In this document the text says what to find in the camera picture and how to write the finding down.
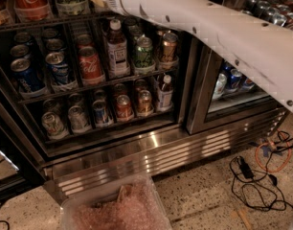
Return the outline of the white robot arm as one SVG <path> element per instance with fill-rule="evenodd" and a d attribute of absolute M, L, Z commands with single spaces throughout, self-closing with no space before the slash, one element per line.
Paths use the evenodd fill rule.
<path fill-rule="evenodd" d="M 209 0 L 91 0 L 196 36 L 293 113 L 293 32 Z"/>

